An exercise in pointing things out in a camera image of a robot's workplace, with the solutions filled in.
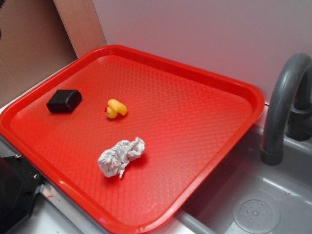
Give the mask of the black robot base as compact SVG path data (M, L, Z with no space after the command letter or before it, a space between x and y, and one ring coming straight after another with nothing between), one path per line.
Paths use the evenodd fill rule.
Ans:
M0 232L7 234L31 216L42 185L40 172L24 157L0 158Z

